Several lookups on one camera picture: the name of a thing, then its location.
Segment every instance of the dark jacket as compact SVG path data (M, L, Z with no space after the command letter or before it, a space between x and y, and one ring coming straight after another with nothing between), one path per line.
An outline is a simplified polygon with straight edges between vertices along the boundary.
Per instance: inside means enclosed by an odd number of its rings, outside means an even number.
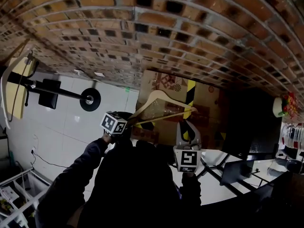
M117 143L100 163L107 145L102 139L90 143L84 153L52 183L40 202L36 215L38 228L66 227L82 205L78 227L106 223L150 222L172 219L180 212L200 207L200 183L196 176L183 175L180 193L170 167L154 145L138 141ZM83 192L100 164L91 197L85 203Z

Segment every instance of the wooden hanger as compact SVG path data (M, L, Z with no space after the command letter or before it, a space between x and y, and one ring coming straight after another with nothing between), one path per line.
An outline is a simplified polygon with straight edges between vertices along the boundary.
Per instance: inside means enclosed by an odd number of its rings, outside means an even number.
M196 112L198 111L195 107L192 107L192 106L190 106L188 104L184 104L182 102L179 102L179 101L171 99L162 90L154 90L149 95L149 98L148 98L147 102L141 108L139 108L132 116L130 116L129 119L137 117L140 113L142 113L145 109L147 109L148 106L151 105L157 99L164 100L166 102L170 102L170 103L175 104L175 105L179 105L181 107L190 109L192 111L196 111Z

